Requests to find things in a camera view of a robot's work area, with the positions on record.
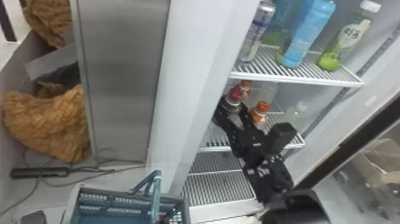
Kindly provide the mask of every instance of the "shopping basket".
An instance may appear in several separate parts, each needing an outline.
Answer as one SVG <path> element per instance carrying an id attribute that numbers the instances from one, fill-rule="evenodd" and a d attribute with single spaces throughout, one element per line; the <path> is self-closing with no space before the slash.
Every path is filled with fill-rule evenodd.
<path id="1" fill-rule="evenodd" d="M 139 192 L 145 185 L 144 192 Z M 188 203 L 181 196 L 161 194 L 156 170 L 129 192 L 78 184 L 71 192 L 62 224 L 190 224 Z"/>

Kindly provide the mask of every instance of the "plastic bottle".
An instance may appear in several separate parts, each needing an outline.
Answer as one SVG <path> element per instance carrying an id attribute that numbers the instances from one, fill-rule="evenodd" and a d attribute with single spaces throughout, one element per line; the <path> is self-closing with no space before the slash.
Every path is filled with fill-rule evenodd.
<path id="1" fill-rule="evenodd" d="M 253 60 L 258 47 L 260 46 L 261 37 L 269 25 L 274 13 L 275 5 L 272 2 L 268 0 L 260 2 L 253 22 L 246 34 L 242 49 L 240 49 L 239 55 L 237 56 L 236 65 L 249 64 Z"/>
<path id="2" fill-rule="evenodd" d="M 336 4 L 332 0 L 305 0 L 276 60 L 286 67 L 300 66 L 335 9 Z"/>
<path id="3" fill-rule="evenodd" d="M 251 80 L 240 81 L 239 88 L 243 92 L 242 102 L 247 102 L 248 98 L 250 97 L 252 84 L 253 81 Z"/>
<path id="4" fill-rule="evenodd" d="M 278 84 L 276 82 L 263 82 L 262 88 L 258 91 L 258 94 L 254 94 L 251 98 L 251 106 L 255 107 L 259 101 L 264 101 L 271 105 L 278 91 Z"/>
<path id="5" fill-rule="evenodd" d="M 264 102 L 258 102 L 257 106 L 249 110 L 249 114 L 253 118 L 253 124 L 256 128 L 262 130 L 267 125 L 267 113 L 270 111 L 270 106 Z"/>
<path id="6" fill-rule="evenodd" d="M 274 0 L 276 12 L 271 19 L 270 25 L 262 36 L 261 43 L 276 45 L 279 39 L 287 33 L 290 28 L 290 21 L 293 13 L 298 7 L 301 0 Z"/>
<path id="7" fill-rule="evenodd" d="M 235 86 L 234 88 L 231 88 L 229 90 L 228 94 L 224 96 L 224 100 L 222 100 L 221 102 L 221 106 L 226 110 L 229 119 L 237 127 L 243 127 L 243 123 L 239 117 L 239 112 L 240 109 L 242 108 L 240 105 L 242 97 L 243 97 L 242 90 L 238 86 Z"/>
<path id="8" fill-rule="evenodd" d="M 318 65 L 330 71 L 338 69 L 369 29 L 372 23 L 371 15 L 377 13 L 380 7 L 380 4 L 373 1 L 362 1 L 360 10 L 353 13 L 349 23 L 330 41 L 322 53 Z"/>
<path id="9" fill-rule="evenodd" d="M 288 122 L 297 131 L 300 130 L 304 125 L 305 111 L 307 110 L 307 104 L 304 101 L 299 101 L 296 106 L 290 107 L 281 119 L 279 123 Z"/>

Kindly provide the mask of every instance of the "green tea bottle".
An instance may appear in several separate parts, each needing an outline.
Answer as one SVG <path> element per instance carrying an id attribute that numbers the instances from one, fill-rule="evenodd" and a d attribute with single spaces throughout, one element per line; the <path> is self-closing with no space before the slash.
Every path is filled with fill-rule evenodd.
<path id="1" fill-rule="evenodd" d="M 318 60 L 323 69 L 335 71 L 349 55 L 372 23 L 371 15 L 377 13 L 381 5 L 364 0 L 360 10 L 354 12 L 349 23 L 332 39 Z"/>

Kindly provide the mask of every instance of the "brown sack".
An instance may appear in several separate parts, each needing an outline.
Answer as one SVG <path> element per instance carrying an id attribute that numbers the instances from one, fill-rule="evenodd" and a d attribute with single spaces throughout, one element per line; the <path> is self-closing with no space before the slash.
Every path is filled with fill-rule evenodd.
<path id="1" fill-rule="evenodd" d="M 59 84 L 39 84 L 40 98 L 20 92 L 4 95 L 5 125 L 32 150 L 65 163 L 81 162 L 90 154 L 82 86 L 66 90 Z"/>
<path id="2" fill-rule="evenodd" d="M 71 26 L 69 0 L 27 0 L 25 20 L 50 46 L 65 46 L 62 34 Z"/>

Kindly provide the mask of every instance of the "white bottle cap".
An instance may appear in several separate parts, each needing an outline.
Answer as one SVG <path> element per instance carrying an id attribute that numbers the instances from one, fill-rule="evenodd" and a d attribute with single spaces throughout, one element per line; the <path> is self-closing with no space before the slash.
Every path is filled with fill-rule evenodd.
<path id="1" fill-rule="evenodd" d="M 307 107 L 308 107 L 308 105 L 304 101 L 299 101 L 297 103 L 297 109 L 299 109 L 301 111 L 307 110 Z"/>
<path id="2" fill-rule="evenodd" d="M 363 0 L 362 3 L 360 4 L 360 8 L 370 11 L 371 13 L 379 12 L 380 7 L 382 7 L 381 4 L 369 0 Z"/>

